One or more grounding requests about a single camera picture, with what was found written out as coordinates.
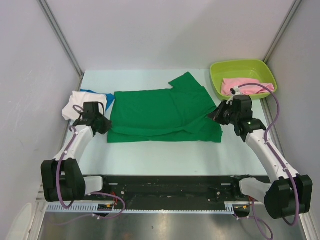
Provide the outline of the green t shirt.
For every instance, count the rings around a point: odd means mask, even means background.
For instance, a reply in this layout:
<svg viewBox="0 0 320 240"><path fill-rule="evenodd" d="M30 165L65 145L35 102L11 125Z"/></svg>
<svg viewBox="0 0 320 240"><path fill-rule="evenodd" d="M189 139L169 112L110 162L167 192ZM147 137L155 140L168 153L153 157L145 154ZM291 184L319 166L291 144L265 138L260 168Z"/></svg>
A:
<svg viewBox="0 0 320 240"><path fill-rule="evenodd" d="M108 143L213 142L223 130L208 115L217 107L190 72L155 90L117 91Z"/></svg>

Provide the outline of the lime green plastic basin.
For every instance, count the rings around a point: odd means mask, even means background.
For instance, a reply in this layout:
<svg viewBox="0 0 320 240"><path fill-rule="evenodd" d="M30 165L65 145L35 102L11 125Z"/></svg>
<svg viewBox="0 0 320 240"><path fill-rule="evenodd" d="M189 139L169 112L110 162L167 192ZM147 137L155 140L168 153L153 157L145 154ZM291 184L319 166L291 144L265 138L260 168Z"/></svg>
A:
<svg viewBox="0 0 320 240"><path fill-rule="evenodd" d="M216 62L210 67L210 77L215 94L221 101L230 98L229 95L221 92L224 79L256 79L261 84L272 84L275 91L278 89L273 73L269 67L259 59L238 59Z"/></svg>

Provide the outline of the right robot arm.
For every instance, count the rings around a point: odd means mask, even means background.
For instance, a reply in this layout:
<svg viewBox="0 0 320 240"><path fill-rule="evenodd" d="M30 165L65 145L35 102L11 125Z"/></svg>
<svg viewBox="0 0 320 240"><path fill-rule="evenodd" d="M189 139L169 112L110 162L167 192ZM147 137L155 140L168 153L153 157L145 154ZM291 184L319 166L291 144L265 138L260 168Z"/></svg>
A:
<svg viewBox="0 0 320 240"><path fill-rule="evenodd" d="M242 201L250 196L264 204L273 219L305 214L310 211L313 182L308 175L301 175L281 155L260 119L253 117L252 99L248 95L235 95L223 100L208 115L214 122L233 125L234 132L255 153L269 183L244 176L230 188L231 196Z"/></svg>

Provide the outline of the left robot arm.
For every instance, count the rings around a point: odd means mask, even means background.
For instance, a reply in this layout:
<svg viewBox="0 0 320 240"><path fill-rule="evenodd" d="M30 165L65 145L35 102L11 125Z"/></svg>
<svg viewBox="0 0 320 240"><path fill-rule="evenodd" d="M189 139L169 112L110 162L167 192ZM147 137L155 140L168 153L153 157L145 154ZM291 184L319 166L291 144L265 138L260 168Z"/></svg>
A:
<svg viewBox="0 0 320 240"><path fill-rule="evenodd" d="M101 102L84 102L82 107L74 105L73 109L79 117L69 127L71 138L52 160L43 161L40 167L46 201L59 202L65 209L88 194L105 200L111 193L101 176L84 177L79 161L95 135L106 134L112 128L112 122L105 117Z"/></svg>

